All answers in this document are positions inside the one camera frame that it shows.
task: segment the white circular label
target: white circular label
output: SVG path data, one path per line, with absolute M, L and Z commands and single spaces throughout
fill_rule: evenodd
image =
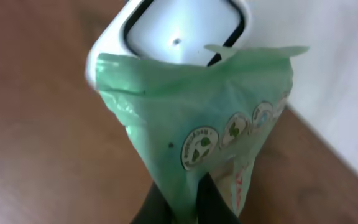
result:
M 181 149 L 181 163 L 186 170 L 191 170 L 212 154 L 219 141 L 218 132 L 211 127 L 193 130 L 186 138 Z
M 221 149 L 237 139 L 249 126 L 250 121 L 245 115 L 241 113 L 233 115 L 224 128 L 223 136 L 219 144 Z
M 267 122 L 271 119 L 273 113 L 273 106 L 269 102 L 260 103 L 254 110 L 252 115 L 252 130 L 249 134 L 260 131 Z
M 289 93 L 284 93 L 283 98 L 278 102 L 276 108 L 274 108 L 273 118 L 278 118 L 283 112 L 285 105 L 287 104 L 287 99 L 289 97 Z

